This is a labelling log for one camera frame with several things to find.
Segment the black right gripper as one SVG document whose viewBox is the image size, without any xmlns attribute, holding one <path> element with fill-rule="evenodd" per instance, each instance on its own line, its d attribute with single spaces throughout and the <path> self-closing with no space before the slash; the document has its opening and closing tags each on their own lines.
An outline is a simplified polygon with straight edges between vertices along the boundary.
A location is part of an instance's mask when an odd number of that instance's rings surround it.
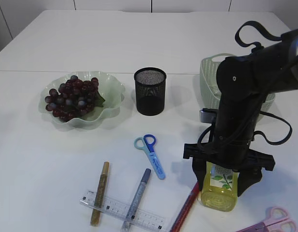
<svg viewBox="0 0 298 232">
<path fill-rule="evenodd" d="M 214 137 L 209 136 L 207 142 L 203 142 L 204 136 L 200 136 L 196 144 L 185 144 L 183 158 L 193 158 L 192 169 L 196 175 L 199 191 L 203 189 L 203 182 L 207 172 L 206 161 L 221 167 L 235 170 L 239 173 L 237 196 L 240 197 L 250 186 L 262 179 L 262 168 L 272 171 L 275 166 L 273 155 L 261 153 L 250 149 L 253 140 L 251 136 L 235 139 L 230 144 L 217 150 L 201 150 L 199 145 L 208 145 Z"/>
</svg>

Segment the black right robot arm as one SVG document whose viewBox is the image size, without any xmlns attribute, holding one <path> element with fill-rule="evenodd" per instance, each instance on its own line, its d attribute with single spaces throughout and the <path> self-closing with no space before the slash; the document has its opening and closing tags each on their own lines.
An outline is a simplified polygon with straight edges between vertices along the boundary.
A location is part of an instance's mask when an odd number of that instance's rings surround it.
<svg viewBox="0 0 298 232">
<path fill-rule="evenodd" d="M 262 170 L 273 170 L 273 156 L 252 150 L 250 143 L 258 135 L 256 121 L 267 96 L 298 90 L 298 29 L 275 40 L 266 48 L 256 44 L 249 55 L 227 57 L 218 66 L 219 108 L 204 110 L 210 116 L 203 132 L 209 140 L 184 146 L 183 157 L 193 160 L 199 190 L 207 162 L 238 173 L 238 195 L 261 180 Z"/>
</svg>

